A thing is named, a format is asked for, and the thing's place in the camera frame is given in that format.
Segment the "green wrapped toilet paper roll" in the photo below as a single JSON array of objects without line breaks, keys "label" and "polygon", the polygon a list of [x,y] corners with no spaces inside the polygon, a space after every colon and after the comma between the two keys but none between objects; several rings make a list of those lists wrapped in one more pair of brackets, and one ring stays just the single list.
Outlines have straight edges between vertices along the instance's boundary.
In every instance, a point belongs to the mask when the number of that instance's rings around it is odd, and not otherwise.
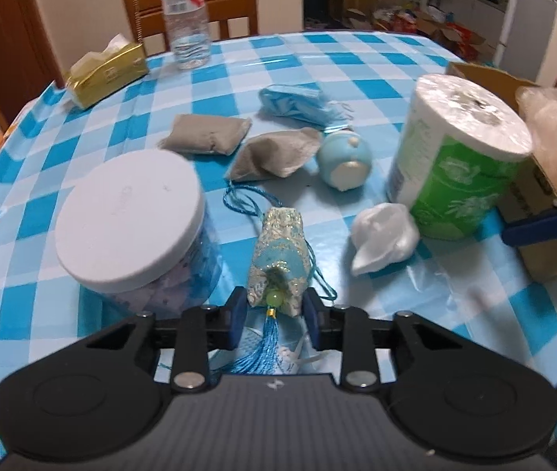
[{"label": "green wrapped toilet paper roll", "polygon": [[461,239],[532,152],[532,134],[502,99],[454,75],[422,75],[388,173],[388,200],[408,208],[421,235]]}]

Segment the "open cardboard box on floor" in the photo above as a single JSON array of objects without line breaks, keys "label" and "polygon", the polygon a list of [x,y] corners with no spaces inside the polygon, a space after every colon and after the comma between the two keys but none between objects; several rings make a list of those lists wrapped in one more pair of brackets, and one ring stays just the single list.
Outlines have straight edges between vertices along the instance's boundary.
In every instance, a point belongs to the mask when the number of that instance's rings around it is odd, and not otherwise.
[{"label": "open cardboard box on floor", "polygon": [[446,50],[449,50],[466,62],[479,59],[480,49],[485,43],[483,36],[457,24],[456,22],[438,22],[427,13],[416,13],[416,28],[419,35],[432,39]]}]

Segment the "brown wooden door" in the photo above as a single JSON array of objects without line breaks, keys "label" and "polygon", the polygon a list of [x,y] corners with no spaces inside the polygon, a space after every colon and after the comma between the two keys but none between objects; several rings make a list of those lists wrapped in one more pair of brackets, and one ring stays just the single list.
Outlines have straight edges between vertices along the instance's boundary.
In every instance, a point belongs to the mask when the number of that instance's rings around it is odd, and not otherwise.
[{"label": "brown wooden door", "polygon": [[0,0],[0,128],[50,84],[64,86],[37,0]]}]

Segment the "blue embroidered sachet with tassel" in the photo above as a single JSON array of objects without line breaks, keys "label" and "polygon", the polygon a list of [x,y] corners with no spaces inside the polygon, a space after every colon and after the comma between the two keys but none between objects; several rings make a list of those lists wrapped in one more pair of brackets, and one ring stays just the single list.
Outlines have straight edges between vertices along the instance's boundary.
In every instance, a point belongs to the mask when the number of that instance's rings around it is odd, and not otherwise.
[{"label": "blue embroidered sachet with tassel", "polygon": [[229,182],[223,204],[238,214],[257,218],[258,234],[248,273],[247,299],[266,310],[262,337],[247,355],[221,367],[220,374],[267,375],[280,363],[278,314],[298,317],[302,297],[311,283],[322,288],[324,300],[335,302],[337,291],[326,282],[315,251],[305,237],[299,210],[249,184]]}]

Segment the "grey cloth pouch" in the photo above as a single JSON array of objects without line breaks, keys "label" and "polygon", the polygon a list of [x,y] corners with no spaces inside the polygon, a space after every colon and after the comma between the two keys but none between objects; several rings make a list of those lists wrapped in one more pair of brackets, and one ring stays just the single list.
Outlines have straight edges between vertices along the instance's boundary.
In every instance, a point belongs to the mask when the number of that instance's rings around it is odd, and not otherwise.
[{"label": "grey cloth pouch", "polygon": [[250,118],[181,114],[175,117],[170,134],[158,146],[181,154],[230,156],[251,126]]},{"label": "grey cloth pouch", "polygon": [[318,152],[322,135],[313,128],[276,131],[248,139],[235,155],[225,178],[231,182],[286,179]]}]

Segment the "silver refrigerator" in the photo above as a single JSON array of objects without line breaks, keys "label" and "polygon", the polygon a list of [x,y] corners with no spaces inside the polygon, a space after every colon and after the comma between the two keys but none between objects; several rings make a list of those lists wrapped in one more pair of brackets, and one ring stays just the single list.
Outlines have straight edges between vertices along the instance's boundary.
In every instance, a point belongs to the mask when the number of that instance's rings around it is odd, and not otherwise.
[{"label": "silver refrigerator", "polygon": [[493,64],[535,82],[553,32],[557,2],[508,0]]}]

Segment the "clear plastic water bottle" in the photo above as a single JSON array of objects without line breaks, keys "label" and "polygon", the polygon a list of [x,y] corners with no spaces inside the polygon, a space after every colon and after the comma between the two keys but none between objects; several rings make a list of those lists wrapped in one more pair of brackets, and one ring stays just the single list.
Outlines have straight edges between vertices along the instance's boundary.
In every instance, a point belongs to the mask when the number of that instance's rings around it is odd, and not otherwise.
[{"label": "clear plastic water bottle", "polygon": [[191,70],[205,65],[211,44],[205,0],[162,0],[162,13],[177,67]]}]

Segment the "grey cloth pouch near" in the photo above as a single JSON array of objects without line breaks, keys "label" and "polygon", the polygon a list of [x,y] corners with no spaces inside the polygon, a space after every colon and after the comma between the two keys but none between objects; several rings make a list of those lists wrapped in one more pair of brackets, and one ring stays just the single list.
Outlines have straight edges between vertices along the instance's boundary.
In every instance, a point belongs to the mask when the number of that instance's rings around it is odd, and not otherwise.
[{"label": "grey cloth pouch near", "polygon": [[248,139],[235,155],[225,178],[231,182],[286,179],[318,152],[322,135],[313,128],[276,131]]}]

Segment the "gold tissue pack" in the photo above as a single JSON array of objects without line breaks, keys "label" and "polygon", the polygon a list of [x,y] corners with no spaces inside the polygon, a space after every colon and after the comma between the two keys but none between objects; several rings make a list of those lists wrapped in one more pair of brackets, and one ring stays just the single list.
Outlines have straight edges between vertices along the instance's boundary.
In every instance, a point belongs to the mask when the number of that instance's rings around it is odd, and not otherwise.
[{"label": "gold tissue pack", "polygon": [[144,46],[118,34],[103,51],[87,52],[70,67],[66,89],[78,108],[88,110],[148,72]]}]

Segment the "clear jar white lid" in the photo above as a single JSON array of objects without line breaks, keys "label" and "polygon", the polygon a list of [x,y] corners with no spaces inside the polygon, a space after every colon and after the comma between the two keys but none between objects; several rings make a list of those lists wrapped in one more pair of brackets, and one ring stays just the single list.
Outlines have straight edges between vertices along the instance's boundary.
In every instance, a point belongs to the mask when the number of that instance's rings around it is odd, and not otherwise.
[{"label": "clear jar white lid", "polygon": [[66,273],[129,312],[180,316],[221,276],[200,179],[174,152],[133,151],[93,169],[62,204],[54,234]]}]

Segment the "blue penguin squishy toy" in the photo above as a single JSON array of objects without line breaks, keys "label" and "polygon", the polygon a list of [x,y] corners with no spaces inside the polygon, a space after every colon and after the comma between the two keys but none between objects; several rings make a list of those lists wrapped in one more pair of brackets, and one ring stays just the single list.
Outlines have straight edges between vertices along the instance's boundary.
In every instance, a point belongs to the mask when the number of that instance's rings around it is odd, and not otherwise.
[{"label": "blue penguin squishy toy", "polygon": [[316,162],[320,177],[328,186],[347,192],[366,183],[373,154],[362,136],[351,130],[340,130],[324,135]]}]

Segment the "wooden chair right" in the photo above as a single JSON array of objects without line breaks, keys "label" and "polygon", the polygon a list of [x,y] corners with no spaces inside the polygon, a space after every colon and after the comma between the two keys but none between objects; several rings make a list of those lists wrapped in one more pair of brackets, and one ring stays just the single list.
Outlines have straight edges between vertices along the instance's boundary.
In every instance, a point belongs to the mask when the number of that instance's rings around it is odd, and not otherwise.
[{"label": "wooden chair right", "polygon": [[[144,51],[144,39],[156,35],[162,36],[165,50],[170,47],[167,42],[165,14],[162,0],[122,0],[129,28],[133,39]],[[204,4],[208,22],[217,22],[219,39],[230,39],[229,22],[234,19],[248,21],[247,36],[258,34],[257,0],[187,0],[190,10],[199,10],[199,4]]]}]

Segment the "grey cloth pouch far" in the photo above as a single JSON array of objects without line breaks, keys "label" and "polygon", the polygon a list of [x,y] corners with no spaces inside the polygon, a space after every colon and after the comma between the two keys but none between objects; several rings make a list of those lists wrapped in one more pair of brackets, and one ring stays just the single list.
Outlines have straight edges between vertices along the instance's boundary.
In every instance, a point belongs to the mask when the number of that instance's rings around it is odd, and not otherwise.
[{"label": "grey cloth pouch far", "polygon": [[181,114],[175,117],[170,134],[158,146],[181,154],[230,156],[251,126],[250,118]]}]

